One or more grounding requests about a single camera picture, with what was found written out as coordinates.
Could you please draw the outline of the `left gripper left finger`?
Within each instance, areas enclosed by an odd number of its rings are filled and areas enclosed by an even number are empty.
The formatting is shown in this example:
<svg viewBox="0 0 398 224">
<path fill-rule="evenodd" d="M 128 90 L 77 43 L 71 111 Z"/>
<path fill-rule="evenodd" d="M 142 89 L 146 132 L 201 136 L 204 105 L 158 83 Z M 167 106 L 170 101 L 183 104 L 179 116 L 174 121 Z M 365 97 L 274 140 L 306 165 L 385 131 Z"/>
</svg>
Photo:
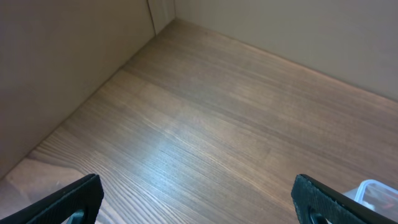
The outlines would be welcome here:
<svg viewBox="0 0 398 224">
<path fill-rule="evenodd" d="M 1 220 L 1 224 L 95 224 L 104 191 L 98 174 L 88 174 Z"/>
</svg>

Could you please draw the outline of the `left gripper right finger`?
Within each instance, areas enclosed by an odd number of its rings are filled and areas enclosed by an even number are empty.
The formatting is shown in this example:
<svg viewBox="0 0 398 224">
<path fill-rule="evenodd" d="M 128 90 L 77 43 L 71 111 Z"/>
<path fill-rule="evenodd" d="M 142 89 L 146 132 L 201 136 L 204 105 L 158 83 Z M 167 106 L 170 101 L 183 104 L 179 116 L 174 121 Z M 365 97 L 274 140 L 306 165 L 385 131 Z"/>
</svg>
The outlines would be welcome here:
<svg viewBox="0 0 398 224">
<path fill-rule="evenodd" d="M 305 174 L 296 176 L 291 196 L 300 224 L 395 224 Z"/>
</svg>

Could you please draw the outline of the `clear plastic container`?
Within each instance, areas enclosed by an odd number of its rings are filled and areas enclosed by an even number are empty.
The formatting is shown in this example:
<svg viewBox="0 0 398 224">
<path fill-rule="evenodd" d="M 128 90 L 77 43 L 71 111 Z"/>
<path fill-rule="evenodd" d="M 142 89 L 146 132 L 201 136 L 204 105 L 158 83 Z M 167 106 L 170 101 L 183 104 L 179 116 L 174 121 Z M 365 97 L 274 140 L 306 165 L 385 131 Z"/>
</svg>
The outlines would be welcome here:
<svg viewBox="0 0 398 224">
<path fill-rule="evenodd" d="M 397 222 L 397 189 L 368 179 L 343 195 L 368 209 Z"/>
</svg>

